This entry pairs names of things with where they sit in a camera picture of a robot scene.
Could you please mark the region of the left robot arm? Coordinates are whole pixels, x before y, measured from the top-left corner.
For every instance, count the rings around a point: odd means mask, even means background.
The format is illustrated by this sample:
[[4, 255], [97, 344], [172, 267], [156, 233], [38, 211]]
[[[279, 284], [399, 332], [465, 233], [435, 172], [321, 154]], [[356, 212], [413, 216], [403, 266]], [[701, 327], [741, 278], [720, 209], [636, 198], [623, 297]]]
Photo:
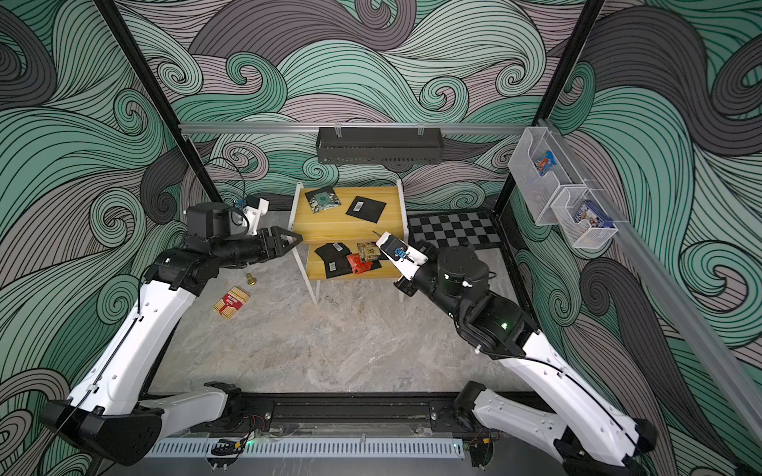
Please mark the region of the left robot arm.
[[238, 211], [244, 231], [231, 231], [235, 208], [222, 202], [191, 206], [179, 247], [147, 268], [124, 323], [87, 376], [63, 400], [45, 404], [42, 424], [72, 446], [123, 466], [140, 461], [158, 440], [228, 415], [236, 386], [141, 400], [141, 390], [181, 317], [222, 269], [280, 258], [301, 235], [259, 227], [265, 200]]

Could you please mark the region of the black tea bag with barcode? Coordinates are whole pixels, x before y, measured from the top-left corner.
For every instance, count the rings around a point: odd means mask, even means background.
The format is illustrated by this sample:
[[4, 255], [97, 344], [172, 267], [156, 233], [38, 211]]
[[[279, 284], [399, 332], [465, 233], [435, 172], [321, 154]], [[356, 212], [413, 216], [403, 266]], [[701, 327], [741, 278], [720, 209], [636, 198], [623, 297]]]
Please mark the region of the black tea bag with barcode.
[[373, 198], [357, 196], [345, 212], [346, 215], [371, 223], [377, 223], [387, 206], [386, 202], [380, 202]]

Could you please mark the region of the jasmine tea bag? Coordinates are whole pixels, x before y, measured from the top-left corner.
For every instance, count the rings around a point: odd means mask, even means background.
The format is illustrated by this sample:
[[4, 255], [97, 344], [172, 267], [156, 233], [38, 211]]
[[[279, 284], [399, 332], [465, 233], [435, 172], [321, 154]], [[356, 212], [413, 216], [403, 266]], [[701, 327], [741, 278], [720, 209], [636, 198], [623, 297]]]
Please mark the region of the jasmine tea bag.
[[324, 186], [305, 192], [305, 198], [313, 213], [319, 213], [341, 206], [341, 200], [332, 186]]

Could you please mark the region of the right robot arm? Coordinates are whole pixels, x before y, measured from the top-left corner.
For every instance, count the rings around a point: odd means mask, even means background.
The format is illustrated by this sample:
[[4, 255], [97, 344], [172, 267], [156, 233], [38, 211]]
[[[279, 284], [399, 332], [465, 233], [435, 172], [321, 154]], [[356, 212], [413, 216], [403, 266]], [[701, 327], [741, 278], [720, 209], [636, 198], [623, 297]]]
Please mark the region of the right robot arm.
[[399, 291], [426, 296], [475, 353], [511, 370], [548, 407], [539, 410], [468, 383], [458, 395], [468, 422], [523, 440], [569, 475], [645, 474], [638, 459], [655, 449], [655, 426], [620, 412], [585, 382], [529, 313], [492, 291], [492, 273], [474, 249], [415, 248], [390, 234], [377, 244], [401, 274]]

